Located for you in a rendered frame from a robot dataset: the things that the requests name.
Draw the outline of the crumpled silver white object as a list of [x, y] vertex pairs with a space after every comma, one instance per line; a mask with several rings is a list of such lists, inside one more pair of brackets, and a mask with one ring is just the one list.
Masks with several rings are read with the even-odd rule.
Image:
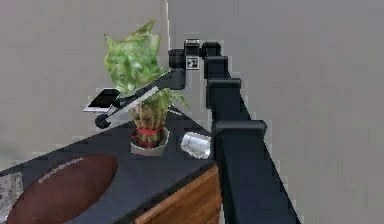
[[187, 132], [181, 141], [181, 149], [197, 159], [210, 156], [211, 138], [195, 132]]

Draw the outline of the grey patterned flat object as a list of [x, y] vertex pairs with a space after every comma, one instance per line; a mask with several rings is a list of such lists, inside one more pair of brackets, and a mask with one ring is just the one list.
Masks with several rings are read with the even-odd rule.
[[23, 193], [22, 173], [17, 172], [0, 177], [0, 213], [9, 210]]

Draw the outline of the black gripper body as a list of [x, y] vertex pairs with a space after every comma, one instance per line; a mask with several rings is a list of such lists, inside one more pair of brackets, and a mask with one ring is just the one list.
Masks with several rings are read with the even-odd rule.
[[162, 87], [172, 90], [182, 90], [186, 85], [185, 53], [183, 49], [168, 51], [170, 70], [163, 75]]

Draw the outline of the green house plant in pot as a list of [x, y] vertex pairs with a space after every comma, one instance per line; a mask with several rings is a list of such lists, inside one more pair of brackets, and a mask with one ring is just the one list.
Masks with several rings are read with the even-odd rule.
[[[112, 80], [113, 69], [170, 69], [158, 64], [161, 37], [152, 32], [155, 20], [121, 40], [104, 35], [107, 51], [104, 63]], [[131, 152], [160, 156], [168, 143], [170, 131], [165, 128], [169, 108], [176, 101], [187, 106], [185, 98], [170, 88], [159, 89], [145, 101], [127, 109], [135, 124], [131, 134]]]

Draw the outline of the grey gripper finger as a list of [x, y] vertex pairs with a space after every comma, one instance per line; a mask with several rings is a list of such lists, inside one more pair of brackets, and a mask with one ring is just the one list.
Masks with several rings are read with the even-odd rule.
[[170, 69], [113, 69], [112, 82], [119, 91], [115, 102], [124, 102], [140, 90], [149, 90]]
[[109, 120], [110, 117], [114, 116], [115, 114], [118, 114], [123, 109], [132, 109], [136, 107], [138, 104], [145, 101], [158, 90], [159, 88], [157, 86], [145, 87], [137, 90], [131, 96], [116, 99], [116, 103], [114, 104], [115, 109], [110, 113], [98, 115], [95, 119], [95, 125], [99, 129], [108, 128], [111, 124], [111, 121]]

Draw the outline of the black-topped wooden chest of drawers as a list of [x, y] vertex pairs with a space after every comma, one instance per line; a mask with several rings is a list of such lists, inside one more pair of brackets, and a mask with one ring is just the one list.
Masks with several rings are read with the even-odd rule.
[[35, 159], [0, 171], [20, 172], [29, 186], [55, 164], [90, 153], [108, 153], [118, 159], [115, 178], [99, 201], [66, 224], [133, 224], [135, 217], [191, 182], [214, 165], [212, 159], [195, 159], [180, 148], [185, 133], [208, 136], [209, 131], [176, 110], [167, 115], [170, 136], [160, 156], [136, 155], [130, 149], [131, 122], [103, 131]]

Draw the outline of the brown oval football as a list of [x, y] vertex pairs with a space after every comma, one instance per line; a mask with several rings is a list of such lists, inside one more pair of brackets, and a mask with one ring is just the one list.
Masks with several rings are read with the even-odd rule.
[[24, 190], [6, 224], [64, 224], [101, 198], [117, 170], [118, 159], [109, 154], [82, 155], [59, 163]]

